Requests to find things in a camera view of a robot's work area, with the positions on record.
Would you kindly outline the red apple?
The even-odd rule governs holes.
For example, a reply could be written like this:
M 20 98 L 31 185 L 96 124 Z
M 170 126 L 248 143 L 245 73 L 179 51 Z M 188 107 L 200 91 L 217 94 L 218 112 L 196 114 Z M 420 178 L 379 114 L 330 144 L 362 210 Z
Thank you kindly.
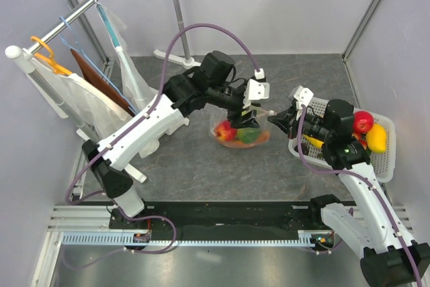
M 217 139 L 230 142 L 236 138 L 237 129 L 233 128 L 228 120 L 225 120 L 215 127 L 214 134 Z

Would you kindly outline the clear pink-dotted zip bag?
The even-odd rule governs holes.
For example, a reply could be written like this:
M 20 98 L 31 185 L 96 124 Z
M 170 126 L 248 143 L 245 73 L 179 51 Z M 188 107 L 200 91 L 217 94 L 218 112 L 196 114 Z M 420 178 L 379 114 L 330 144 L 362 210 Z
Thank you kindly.
M 273 110 L 253 107 L 257 112 L 258 128 L 235 129 L 227 120 L 226 112 L 217 109 L 210 115 L 210 135 L 222 146 L 232 149 L 247 149 L 265 144 L 271 137 L 272 124 L 268 117 L 275 116 Z

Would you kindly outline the green-yellow mango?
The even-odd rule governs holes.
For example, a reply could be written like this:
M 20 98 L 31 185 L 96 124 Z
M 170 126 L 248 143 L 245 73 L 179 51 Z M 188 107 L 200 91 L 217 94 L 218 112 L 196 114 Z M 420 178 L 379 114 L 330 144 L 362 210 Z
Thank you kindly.
M 260 128 L 241 128 L 237 130 L 236 137 L 244 144 L 254 143 L 261 135 Z

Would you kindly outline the orange carrot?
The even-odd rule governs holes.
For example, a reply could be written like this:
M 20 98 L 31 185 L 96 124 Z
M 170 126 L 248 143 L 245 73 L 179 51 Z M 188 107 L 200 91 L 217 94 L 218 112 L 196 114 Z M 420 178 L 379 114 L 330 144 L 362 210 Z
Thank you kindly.
M 240 140 L 234 140 L 234 141 L 230 141 L 230 142 L 224 142 L 224 141 L 219 141 L 219 143 L 225 147 L 228 148 L 233 148 L 233 149 L 247 149 L 247 148 L 251 148 L 251 147 L 255 147 L 258 145 L 262 145 L 264 143 L 266 143 L 270 138 L 270 133 L 268 131 L 262 132 L 258 139 L 256 139 L 255 141 L 245 144 L 243 142 L 241 142 Z

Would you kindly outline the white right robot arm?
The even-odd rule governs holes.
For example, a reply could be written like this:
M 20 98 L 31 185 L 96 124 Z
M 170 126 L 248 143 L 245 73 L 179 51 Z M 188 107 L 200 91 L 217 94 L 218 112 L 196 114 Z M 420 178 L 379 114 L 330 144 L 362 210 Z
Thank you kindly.
M 302 135 L 321 140 L 329 169 L 319 174 L 338 175 L 357 205 L 362 222 L 348 213 L 338 199 L 312 199 L 309 224 L 316 229 L 333 229 L 359 258 L 369 286 L 421 286 L 429 267 L 429 244 L 418 243 L 397 216 L 374 173 L 370 157 L 352 135 L 354 107 L 342 99 L 330 100 L 323 116 L 307 112 L 294 100 L 289 109 L 268 118 L 290 139 Z

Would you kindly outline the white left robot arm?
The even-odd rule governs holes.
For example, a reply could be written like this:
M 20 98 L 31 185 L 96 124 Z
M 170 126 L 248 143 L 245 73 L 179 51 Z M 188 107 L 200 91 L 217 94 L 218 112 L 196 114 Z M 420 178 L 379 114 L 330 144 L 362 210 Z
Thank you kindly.
M 225 109 L 233 128 L 259 127 L 251 106 L 268 97 L 265 72 L 257 68 L 251 78 L 232 87 L 227 78 L 235 73 L 234 60 L 215 50 L 200 65 L 170 77 L 149 105 L 112 135 L 99 142 L 84 142 L 83 152 L 91 171 L 133 229 L 142 228 L 148 218 L 144 202 L 125 170 L 137 153 L 208 104 Z

